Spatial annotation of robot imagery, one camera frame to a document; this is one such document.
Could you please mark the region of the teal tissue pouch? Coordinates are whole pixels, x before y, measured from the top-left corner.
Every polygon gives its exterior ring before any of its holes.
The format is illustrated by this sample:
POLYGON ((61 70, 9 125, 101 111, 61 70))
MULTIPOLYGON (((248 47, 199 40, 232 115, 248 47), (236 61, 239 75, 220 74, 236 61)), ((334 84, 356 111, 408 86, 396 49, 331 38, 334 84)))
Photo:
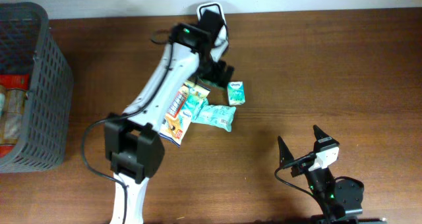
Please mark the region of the teal tissue pouch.
POLYGON ((227 132, 231 132, 231 124, 233 122, 235 112, 236 107, 226 105, 204 105, 192 122, 215 126, 222 128, 227 132))

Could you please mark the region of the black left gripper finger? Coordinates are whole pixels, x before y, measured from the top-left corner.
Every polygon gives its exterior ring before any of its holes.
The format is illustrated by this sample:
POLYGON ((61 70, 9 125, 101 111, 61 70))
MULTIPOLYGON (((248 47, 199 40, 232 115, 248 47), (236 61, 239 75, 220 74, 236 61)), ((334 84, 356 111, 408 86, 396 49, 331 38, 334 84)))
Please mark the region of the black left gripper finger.
POLYGON ((226 62, 218 61, 210 64, 210 71, 207 76, 207 80, 215 86, 226 85, 226 62))
POLYGON ((220 79, 220 86, 222 88, 226 88, 227 85, 229 84, 231 77, 233 75, 234 72, 234 68, 232 66, 227 66, 226 70, 222 73, 222 77, 220 79))

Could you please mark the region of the small teal tissue box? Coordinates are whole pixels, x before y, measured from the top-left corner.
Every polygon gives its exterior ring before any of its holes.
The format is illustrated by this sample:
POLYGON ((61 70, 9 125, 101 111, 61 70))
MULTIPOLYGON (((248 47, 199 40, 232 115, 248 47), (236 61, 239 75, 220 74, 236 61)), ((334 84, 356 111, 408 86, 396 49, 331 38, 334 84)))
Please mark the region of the small teal tissue box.
POLYGON ((227 96, 230 106, 244 104, 245 91, 243 82, 229 82, 227 85, 227 96))

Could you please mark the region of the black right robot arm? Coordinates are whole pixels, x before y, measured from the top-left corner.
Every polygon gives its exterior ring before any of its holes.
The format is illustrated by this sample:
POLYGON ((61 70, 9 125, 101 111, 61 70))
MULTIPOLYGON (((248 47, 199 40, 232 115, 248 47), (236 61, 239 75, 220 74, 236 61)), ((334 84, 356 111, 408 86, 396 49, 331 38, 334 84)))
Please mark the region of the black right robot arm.
POLYGON ((320 207, 322 213, 310 218, 310 223, 358 223, 363 213, 364 184, 351 177, 334 177, 329 166, 338 159, 340 143, 313 125, 315 143, 307 155, 295 159, 284 140, 278 137, 280 154, 275 178, 283 184, 309 195, 320 207), (306 191, 278 176, 282 169, 291 169, 291 176, 305 175, 309 190, 306 191))

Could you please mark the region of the small teal white packet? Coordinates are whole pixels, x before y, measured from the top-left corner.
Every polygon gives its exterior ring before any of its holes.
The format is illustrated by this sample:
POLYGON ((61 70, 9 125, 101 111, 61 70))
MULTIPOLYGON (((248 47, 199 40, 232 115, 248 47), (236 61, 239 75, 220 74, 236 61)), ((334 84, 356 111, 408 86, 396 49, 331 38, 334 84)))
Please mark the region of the small teal white packet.
POLYGON ((197 119, 200 111, 207 103, 207 96, 189 94, 181 108, 180 114, 191 121, 194 121, 197 119))

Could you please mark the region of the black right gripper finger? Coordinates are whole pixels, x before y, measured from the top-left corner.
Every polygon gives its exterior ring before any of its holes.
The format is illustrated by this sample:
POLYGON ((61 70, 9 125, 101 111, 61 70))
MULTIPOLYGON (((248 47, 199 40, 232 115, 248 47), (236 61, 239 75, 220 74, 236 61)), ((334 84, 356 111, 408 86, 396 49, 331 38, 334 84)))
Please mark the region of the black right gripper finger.
POLYGON ((330 139, 330 136, 327 135, 319 126, 313 125, 313 132, 318 143, 326 142, 330 139))
POLYGON ((290 167, 290 164, 294 161, 294 157, 281 136, 278 136, 278 147, 280 155, 280 167, 282 169, 286 169, 290 167))

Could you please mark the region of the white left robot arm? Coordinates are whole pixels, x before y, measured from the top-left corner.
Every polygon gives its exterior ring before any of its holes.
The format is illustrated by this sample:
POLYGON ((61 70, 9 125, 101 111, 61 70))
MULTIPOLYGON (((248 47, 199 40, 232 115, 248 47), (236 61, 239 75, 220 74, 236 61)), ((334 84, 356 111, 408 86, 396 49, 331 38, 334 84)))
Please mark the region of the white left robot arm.
POLYGON ((146 187, 164 158, 159 131, 179 88, 190 77, 225 88, 234 72, 220 58, 228 49, 224 12, 201 5, 195 24, 175 25, 164 54, 138 97, 104 125, 105 156, 116 179, 112 223, 142 223, 146 187))

